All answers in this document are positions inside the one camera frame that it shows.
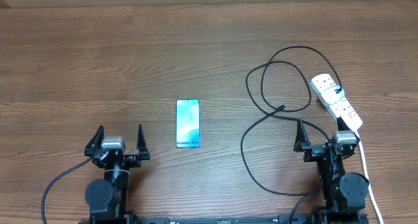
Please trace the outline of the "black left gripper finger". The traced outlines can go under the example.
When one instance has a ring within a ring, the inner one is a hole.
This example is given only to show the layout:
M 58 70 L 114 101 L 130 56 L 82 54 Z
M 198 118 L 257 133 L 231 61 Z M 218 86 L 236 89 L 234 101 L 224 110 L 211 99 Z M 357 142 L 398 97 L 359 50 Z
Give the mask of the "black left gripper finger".
M 101 148 L 101 144 L 104 137 L 104 127 L 100 125 L 93 138 L 88 142 L 84 149 L 84 155 L 92 157 L 98 148 Z
M 150 160 L 150 151 L 146 145 L 142 125 L 138 125 L 137 150 L 140 160 Z

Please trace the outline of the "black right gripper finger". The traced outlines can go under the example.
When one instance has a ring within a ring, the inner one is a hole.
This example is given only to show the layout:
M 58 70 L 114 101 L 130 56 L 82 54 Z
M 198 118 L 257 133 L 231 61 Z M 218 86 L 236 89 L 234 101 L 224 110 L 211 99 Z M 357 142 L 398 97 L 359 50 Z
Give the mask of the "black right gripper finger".
M 310 141 L 306 130 L 304 128 L 302 120 L 297 120 L 297 133 L 295 137 L 295 143 L 293 147 L 294 152 L 303 152 L 310 146 Z
M 338 131 L 348 131 L 351 129 L 347 126 L 345 121 L 342 119 L 342 117 L 337 118 L 337 125 L 338 125 Z

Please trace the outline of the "Galaxy S24 smartphone blue screen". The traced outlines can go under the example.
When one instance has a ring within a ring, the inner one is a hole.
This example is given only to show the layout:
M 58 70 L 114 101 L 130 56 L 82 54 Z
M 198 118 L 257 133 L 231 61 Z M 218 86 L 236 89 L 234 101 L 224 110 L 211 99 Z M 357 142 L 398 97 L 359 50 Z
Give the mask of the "Galaxy S24 smartphone blue screen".
M 201 146 L 200 101 L 179 99 L 176 101 L 176 147 L 199 148 Z

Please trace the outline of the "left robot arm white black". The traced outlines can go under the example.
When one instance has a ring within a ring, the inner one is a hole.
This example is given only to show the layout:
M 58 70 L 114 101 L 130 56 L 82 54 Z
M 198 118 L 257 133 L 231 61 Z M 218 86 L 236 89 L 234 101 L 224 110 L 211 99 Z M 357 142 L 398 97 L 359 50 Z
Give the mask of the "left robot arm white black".
M 101 125 L 84 150 L 94 165 L 104 170 L 102 179 L 92 181 L 85 190 L 89 205 L 89 223 L 140 223 L 139 217 L 127 209 L 130 170 L 150 159 L 142 126 L 138 126 L 136 154 L 125 153 L 122 136 L 105 137 Z

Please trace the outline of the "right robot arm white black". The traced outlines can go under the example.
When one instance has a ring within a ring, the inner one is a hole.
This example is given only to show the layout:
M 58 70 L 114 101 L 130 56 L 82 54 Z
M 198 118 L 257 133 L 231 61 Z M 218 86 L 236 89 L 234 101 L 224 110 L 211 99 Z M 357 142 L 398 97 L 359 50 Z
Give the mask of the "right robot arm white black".
M 312 145 L 301 120 L 297 121 L 294 151 L 304 152 L 305 162 L 315 162 L 321 187 L 304 195 L 289 215 L 290 223 L 368 223 L 365 198 L 370 182 L 362 174 L 347 173 L 343 160 L 355 154 L 360 138 L 349 129 L 342 118 L 337 119 L 338 130 L 323 145 Z M 324 206 L 310 214 L 295 215 L 297 208 L 307 198 L 323 193 Z

